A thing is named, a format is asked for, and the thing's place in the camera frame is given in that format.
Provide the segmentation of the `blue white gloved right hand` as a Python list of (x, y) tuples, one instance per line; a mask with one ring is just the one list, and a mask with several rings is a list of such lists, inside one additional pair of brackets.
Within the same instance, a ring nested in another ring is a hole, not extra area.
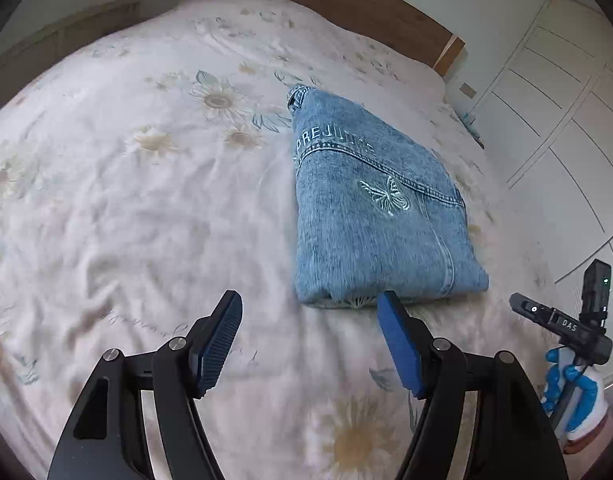
[(572, 394), (561, 420), (567, 443), (578, 443), (600, 430), (608, 412), (601, 374), (594, 365), (575, 364), (575, 352), (559, 347), (545, 355), (551, 367), (546, 374), (542, 406), (552, 415), (563, 397), (564, 388), (571, 387)]

